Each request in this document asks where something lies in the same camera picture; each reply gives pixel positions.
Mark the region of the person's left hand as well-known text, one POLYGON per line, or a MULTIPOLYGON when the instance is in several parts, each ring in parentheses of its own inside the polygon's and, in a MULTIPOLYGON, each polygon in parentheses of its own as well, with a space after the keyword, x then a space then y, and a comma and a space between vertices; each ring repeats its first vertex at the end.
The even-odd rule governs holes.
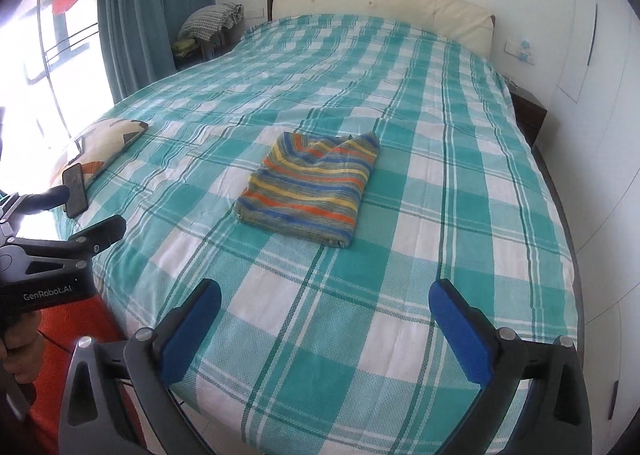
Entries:
POLYGON ((42 368, 41 312, 22 314, 1 339, 1 365, 17 383, 33 383, 42 368))

